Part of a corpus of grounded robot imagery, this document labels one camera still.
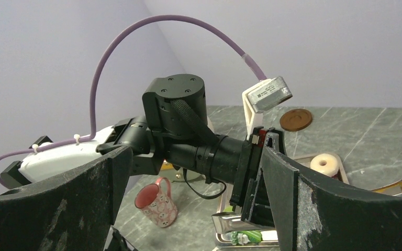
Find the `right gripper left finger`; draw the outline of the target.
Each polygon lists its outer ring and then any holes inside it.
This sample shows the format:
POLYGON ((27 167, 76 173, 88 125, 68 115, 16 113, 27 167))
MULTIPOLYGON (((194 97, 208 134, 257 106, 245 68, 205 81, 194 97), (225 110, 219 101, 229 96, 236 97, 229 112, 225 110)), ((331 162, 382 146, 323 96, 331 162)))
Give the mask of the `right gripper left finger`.
POLYGON ((0 250, 102 250, 132 167, 129 147, 0 195, 0 250))

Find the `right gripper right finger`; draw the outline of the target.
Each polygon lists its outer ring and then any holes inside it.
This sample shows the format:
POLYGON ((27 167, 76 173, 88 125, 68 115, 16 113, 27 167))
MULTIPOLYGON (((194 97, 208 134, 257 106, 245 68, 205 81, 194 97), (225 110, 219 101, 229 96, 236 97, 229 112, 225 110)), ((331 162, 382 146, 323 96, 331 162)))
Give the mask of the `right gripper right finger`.
POLYGON ((360 189, 307 168, 299 171, 294 236, 277 229, 281 250, 402 250, 402 197, 360 189))

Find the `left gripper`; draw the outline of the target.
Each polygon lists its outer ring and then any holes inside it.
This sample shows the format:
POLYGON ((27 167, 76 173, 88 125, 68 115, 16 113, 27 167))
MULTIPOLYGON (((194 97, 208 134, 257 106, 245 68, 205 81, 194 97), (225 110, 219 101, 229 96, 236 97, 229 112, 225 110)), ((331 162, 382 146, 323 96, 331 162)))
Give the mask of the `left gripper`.
POLYGON ((232 194, 229 200, 233 212, 241 215, 243 222, 257 227, 274 227, 267 189, 260 168, 265 147, 285 154, 284 132, 274 127, 253 129, 249 139, 242 144, 232 194))

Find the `metal tongs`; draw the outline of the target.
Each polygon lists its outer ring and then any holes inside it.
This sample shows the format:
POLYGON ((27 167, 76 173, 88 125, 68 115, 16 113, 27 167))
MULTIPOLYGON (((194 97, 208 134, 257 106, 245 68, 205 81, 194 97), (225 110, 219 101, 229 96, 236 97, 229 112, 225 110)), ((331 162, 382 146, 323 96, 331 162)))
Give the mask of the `metal tongs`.
POLYGON ((275 227, 254 225, 241 220, 240 214, 233 212, 218 212, 211 216, 215 232, 227 234, 233 231, 274 231, 275 227))

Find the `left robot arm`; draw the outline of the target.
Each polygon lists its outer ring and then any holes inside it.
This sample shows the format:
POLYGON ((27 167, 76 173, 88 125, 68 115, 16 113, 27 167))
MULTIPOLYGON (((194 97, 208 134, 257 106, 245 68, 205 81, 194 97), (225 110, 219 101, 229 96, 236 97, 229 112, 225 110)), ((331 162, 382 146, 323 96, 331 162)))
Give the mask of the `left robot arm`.
POLYGON ((40 137, 22 161, 10 164, 0 177, 16 188, 52 177, 128 146, 133 151, 131 174, 156 175, 168 162, 175 168, 204 175, 206 183, 233 185, 230 202, 241 218, 273 227, 263 179, 258 178, 265 143, 285 153, 283 132, 262 127, 263 113, 291 98, 282 77, 265 79, 242 93, 247 136, 238 140, 208 127, 204 81, 195 75, 156 78, 142 96, 144 115, 121 120, 96 132, 90 141, 76 136, 59 146, 40 137))

